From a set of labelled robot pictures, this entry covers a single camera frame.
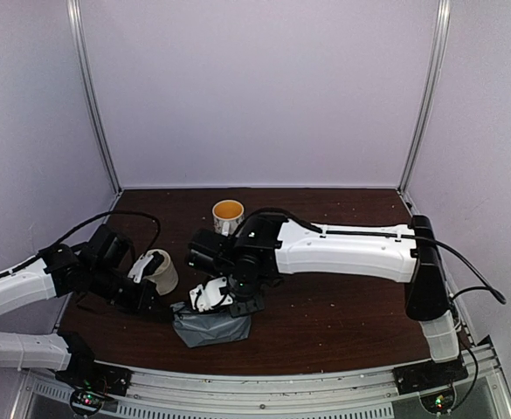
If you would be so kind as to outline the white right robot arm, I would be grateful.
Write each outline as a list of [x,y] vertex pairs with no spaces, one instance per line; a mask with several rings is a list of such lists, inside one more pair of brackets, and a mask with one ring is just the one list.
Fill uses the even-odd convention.
[[198,230],[187,264],[209,275],[190,290],[198,313],[226,307],[233,317],[264,308],[262,287],[301,273],[333,273],[404,285],[405,313],[417,321],[433,362],[459,358],[445,272],[427,216],[407,224],[357,227],[310,223],[284,209],[262,208],[227,234]]

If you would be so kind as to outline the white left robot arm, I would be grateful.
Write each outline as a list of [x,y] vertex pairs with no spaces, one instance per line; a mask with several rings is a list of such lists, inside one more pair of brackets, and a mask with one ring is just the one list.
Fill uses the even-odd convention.
[[[118,266],[133,250],[122,235],[101,226],[79,245],[54,244],[0,272],[0,320],[13,319],[71,294],[90,293],[130,313],[154,306],[155,287],[147,280],[162,256],[140,255],[129,272]],[[76,333],[55,333],[30,326],[0,326],[0,368],[50,369],[84,375],[93,370],[93,350]]]

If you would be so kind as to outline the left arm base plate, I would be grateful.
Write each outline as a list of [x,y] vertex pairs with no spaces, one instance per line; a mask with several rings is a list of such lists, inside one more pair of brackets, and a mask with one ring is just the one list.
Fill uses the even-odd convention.
[[93,362],[86,367],[69,367],[56,371],[55,379],[73,389],[69,396],[69,407],[79,418],[89,418],[104,408],[115,408],[117,398],[127,394],[132,371]]

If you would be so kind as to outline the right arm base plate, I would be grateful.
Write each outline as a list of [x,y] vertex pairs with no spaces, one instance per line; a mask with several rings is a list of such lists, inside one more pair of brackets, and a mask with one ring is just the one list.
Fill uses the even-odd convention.
[[457,406],[455,383],[468,377],[462,361],[435,363],[425,361],[395,367],[393,376],[400,395],[417,394],[422,408],[429,414],[449,414]]

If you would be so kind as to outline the grey zippered pouch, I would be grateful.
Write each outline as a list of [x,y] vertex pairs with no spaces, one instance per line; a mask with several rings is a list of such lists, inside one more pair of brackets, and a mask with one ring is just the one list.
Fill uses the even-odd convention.
[[250,317],[233,318],[227,311],[197,313],[183,302],[170,308],[174,315],[172,327],[188,348],[246,340],[251,331]]

